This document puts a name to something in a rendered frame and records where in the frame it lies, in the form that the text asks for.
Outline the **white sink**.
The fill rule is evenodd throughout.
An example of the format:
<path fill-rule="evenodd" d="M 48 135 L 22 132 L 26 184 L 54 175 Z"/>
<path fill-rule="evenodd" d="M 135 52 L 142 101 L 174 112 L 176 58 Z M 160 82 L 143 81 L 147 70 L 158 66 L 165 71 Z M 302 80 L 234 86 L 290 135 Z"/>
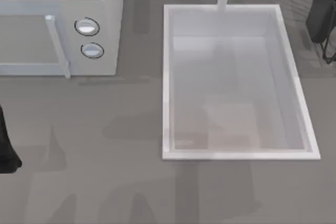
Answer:
<path fill-rule="evenodd" d="M 321 158 L 277 4 L 166 4 L 162 158 Z"/>

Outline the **pale microwave oven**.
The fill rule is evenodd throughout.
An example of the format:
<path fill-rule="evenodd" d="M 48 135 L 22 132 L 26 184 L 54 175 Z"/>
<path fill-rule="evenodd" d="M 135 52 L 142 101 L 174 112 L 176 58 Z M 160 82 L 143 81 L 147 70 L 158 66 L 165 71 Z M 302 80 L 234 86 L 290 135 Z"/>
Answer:
<path fill-rule="evenodd" d="M 0 15 L 53 15 L 72 76 L 112 76 L 116 73 L 123 0 L 0 0 Z M 89 17 L 99 23 L 95 36 L 83 36 L 74 27 L 77 20 Z M 89 59 L 81 45 L 100 44 L 104 55 Z"/>

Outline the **round microwave knob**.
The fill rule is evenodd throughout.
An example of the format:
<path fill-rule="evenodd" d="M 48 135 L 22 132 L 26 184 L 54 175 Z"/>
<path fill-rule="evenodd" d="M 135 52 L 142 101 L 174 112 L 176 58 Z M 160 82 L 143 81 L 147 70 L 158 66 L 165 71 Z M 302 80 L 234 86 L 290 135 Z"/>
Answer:
<path fill-rule="evenodd" d="M 79 34 L 87 37 L 95 36 L 100 31 L 99 23 L 89 17 L 75 21 L 74 27 Z"/>
<path fill-rule="evenodd" d="M 104 55 L 104 48 L 100 44 L 94 42 L 81 45 L 80 51 L 89 59 L 99 59 Z"/>

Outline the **microwave door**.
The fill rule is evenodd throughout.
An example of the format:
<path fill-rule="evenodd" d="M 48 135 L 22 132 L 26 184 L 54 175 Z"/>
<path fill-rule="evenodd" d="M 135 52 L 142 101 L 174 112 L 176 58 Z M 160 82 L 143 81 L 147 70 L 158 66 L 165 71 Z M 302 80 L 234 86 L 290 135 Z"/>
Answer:
<path fill-rule="evenodd" d="M 53 15 L 0 15 L 0 76 L 70 78 Z"/>

